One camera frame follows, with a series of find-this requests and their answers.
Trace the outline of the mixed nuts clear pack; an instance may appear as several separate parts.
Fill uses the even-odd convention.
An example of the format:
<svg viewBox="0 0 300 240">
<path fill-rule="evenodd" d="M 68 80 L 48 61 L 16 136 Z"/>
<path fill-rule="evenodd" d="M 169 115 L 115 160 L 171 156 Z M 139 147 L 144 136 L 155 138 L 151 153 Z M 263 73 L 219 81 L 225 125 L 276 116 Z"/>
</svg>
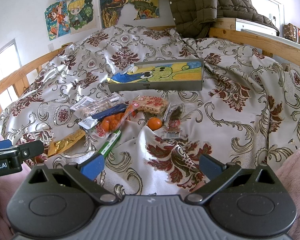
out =
<svg viewBox="0 0 300 240">
<path fill-rule="evenodd" d="M 84 96 L 79 102 L 70 107 L 70 109 L 74 111 L 74 115 L 77 118 L 85 119 L 96 113 L 110 109 L 123 101 L 123 97 L 117 93 L 104 96 L 98 100 Z"/>
</svg>

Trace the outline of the small orange tangerine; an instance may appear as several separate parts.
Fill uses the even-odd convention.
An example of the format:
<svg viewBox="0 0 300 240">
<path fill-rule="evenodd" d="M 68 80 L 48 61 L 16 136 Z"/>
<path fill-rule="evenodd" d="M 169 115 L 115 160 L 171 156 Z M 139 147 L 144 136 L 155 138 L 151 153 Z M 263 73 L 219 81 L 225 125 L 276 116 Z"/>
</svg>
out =
<svg viewBox="0 0 300 240">
<path fill-rule="evenodd" d="M 147 126 L 152 130 L 156 131 L 162 127 L 162 121 L 157 117 L 152 117 L 148 120 Z"/>
</svg>

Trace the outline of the anime girl poster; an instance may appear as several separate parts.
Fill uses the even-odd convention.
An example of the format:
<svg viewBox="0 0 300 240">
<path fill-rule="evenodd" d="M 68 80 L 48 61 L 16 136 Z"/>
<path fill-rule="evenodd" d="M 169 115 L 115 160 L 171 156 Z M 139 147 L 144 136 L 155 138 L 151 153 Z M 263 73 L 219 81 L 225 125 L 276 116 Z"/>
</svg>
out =
<svg viewBox="0 0 300 240">
<path fill-rule="evenodd" d="M 53 3 L 45 10 L 44 15 L 50 41 L 71 33 L 66 1 Z"/>
</svg>

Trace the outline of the swirly sun painting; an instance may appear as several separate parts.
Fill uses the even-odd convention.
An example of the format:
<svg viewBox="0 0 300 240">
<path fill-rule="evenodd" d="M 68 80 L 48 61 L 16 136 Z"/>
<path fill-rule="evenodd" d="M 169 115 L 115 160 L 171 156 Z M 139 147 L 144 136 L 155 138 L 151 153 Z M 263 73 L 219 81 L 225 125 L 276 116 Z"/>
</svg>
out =
<svg viewBox="0 0 300 240">
<path fill-rule="evenodd" d="M 118 23 L 121 10 L 129 0 L 100 0 L 102 28 L 109 28 Z"/>
</svg>

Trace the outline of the rice cracker snack pack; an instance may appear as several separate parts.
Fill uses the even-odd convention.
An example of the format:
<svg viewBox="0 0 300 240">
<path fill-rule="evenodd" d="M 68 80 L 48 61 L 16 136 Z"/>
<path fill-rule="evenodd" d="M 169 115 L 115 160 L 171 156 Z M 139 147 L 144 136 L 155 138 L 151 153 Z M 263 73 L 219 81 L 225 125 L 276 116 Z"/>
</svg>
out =
<svg viewBox="0 0 300 240">
<path fill-rule="evenodd" d="M 139 95 L 130 103 L 136 106 L 138 111 L 152 114 L 161 114 L 169 105 L 166 99 L 150 95 Z"/>
</svg>

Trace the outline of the colourful patterned bag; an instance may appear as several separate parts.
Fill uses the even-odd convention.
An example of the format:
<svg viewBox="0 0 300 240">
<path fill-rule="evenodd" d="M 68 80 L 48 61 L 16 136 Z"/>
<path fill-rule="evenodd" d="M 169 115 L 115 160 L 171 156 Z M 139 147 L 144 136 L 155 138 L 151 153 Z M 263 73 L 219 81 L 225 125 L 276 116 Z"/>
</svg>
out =
<svg viewBox="0 0 300 240">
<path fill-rule="evenodd" d="M 289 23 L 283 26 L 283 37 L 300 44 L 300 28 Z"/>
</svg>

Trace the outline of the dark blue snack bar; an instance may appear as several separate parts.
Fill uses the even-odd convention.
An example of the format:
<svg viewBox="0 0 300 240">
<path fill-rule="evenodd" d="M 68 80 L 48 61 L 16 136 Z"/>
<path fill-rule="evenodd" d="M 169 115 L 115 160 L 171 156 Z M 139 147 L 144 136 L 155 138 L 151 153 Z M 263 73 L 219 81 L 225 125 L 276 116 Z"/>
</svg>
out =
<svg viewBox="0 0 300 240">
<path fill-rule="evenodd" d="M 102 121 L 104 118 L 111 116 L 113 114 L 123 113 L 126 108 L 128 107 L 127 104 L 121 103 L 109 109 L 106 109 L 102 112 L 96 113 L 92 116 L 85 118 L 84 120 L 80 121 L 78 125 L 83 129 L 91 129 L 98 124 L 98 122 Z"/>
</svg>

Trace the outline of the blond boy poster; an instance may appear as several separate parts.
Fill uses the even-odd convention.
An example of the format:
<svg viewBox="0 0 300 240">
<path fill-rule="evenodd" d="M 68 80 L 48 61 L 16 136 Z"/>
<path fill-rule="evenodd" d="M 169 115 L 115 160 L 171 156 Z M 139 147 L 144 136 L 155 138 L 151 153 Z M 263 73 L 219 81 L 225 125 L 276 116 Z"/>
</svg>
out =
<svg viewBox="0 0 300 240">
<path fill-rule="evenodd" d="M 97 27 L 94 0 L 69 0 L 67 12 L 71 35 Z"/>
</svg>

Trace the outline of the wooden bed frame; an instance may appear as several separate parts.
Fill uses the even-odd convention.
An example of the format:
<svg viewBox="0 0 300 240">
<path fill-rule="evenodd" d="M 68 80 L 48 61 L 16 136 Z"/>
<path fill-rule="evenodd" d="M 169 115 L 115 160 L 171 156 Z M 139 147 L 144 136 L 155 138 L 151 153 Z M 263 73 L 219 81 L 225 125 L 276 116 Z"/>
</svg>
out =
<svg viewBox="0 0 300 240">
<path fill-rule="evenodd" d="M 230 20 L 220 18 L 217 20 L 217 23 L 210 28 L 209 37 L 222 38 L 237 44 L 246 44 L 259 48 L 262 49 L 262 54 L 265 56 L 273 57 L 276 55 L 300 67 L 300 44 L 282 37 L 268 35 L 257 31 L 247 29 L 236 31 L 234 25 L 234 18 Z M 9 76 L 0 80 L 0 94 L 12 86 L 16 95 L 21 97 L 25 89 L 30 85 L 27 74 L 33 70 L 36 70 L 39 73 L 42 70 L 43 64 L 52 60 L 70 44 L 71 43 L 68 42 L 61 45 L 60 48 L 29 62 Z"/>
</svg>

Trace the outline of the olive quilted down jacket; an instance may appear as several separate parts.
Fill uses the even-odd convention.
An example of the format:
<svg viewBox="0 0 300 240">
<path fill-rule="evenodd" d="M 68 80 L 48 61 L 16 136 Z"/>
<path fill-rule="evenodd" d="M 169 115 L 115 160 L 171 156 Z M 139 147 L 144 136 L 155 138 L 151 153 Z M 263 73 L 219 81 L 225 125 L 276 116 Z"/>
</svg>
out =
<svg viewBox="0 0 300 240">
<path fill-rule="evenodd" d="M 204 38 L 218 18 L 239 18 L 279 29 L 257 12 L 251 0 L 169 0 L 177 32 L 185 38 Z"/>
</svg>

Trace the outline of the floral patterned bedspread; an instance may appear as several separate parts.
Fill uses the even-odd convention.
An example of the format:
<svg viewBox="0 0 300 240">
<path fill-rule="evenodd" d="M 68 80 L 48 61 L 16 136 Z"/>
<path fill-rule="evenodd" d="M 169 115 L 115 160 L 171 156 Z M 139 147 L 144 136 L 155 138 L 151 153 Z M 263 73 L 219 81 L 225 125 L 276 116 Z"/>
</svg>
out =
<svg viewBox="0 0 300 240">
<path fill-rule="evenodd" d="M 300 147 L 300 67 L 217 38 L 110 27 L 69 45 L 0 115 L 29 162 L 81 163 L 115 130 L 97 183 L 118 196 L 181 194 L 206 175 L 199 158 L 277 170 Z"/>
</svg>

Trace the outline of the landscape flower painting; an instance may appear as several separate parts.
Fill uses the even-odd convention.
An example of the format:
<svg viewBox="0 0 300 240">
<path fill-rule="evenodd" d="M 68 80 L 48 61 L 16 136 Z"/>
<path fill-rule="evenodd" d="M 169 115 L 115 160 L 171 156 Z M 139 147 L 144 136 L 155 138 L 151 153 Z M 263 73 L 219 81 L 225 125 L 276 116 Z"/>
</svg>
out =
<svg viewBox="0 0 300 240">
<path fill-rule="evenodd" d="M 134 20 L 146 20 L 150 18 L 159 18 L 159 0 L 129 0 L 134 5 L 136 17 Z"/>
</svg>

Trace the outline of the gold foil snack pack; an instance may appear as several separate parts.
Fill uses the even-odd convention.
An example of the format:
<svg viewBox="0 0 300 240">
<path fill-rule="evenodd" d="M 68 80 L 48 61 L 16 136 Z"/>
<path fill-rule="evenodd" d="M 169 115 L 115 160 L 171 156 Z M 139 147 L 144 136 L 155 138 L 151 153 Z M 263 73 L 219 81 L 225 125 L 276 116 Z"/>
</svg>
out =
<svg viewBox="0 0 300 240">
<path fill-rule="evenodd" d="M 74 146 L 79 140 L 85 136 L 85 131 L 78 129 L 77 131 L 67 135 L 62 140 L 52 141 L 48 147 L 47 155 L 53 156 L 59 153 L 63 153 L 72 146 Z"/>
</svg>

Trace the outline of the pink fluffy blanket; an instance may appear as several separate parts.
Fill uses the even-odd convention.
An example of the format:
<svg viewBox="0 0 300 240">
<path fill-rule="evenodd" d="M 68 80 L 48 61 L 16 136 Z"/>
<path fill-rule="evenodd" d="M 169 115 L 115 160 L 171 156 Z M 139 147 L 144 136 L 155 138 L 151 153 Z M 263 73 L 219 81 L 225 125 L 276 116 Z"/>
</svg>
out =
<svg viewBox="0 0 300 240">
<path fill-rule="evenodd" d="M 296 220 L 289 235 L 292 239 L 300 239 L 300 148 L 283 163 L 276 175 L 296 205 Z"/>
</svg>

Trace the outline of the dried fruit clear pack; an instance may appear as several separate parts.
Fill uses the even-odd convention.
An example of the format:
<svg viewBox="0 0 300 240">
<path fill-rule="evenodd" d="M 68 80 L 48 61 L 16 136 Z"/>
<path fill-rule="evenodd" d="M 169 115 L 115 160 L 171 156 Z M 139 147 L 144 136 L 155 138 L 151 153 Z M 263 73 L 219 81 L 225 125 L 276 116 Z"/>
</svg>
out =
<svg viewBox="0 0 300 240">
<path fill-rule="evenodd" d="M 169 105 L 163 118 L 163 138 L 179 139 L 181 134 L 181 116 L 183 114 L 184 105 Z"/>
</svg>

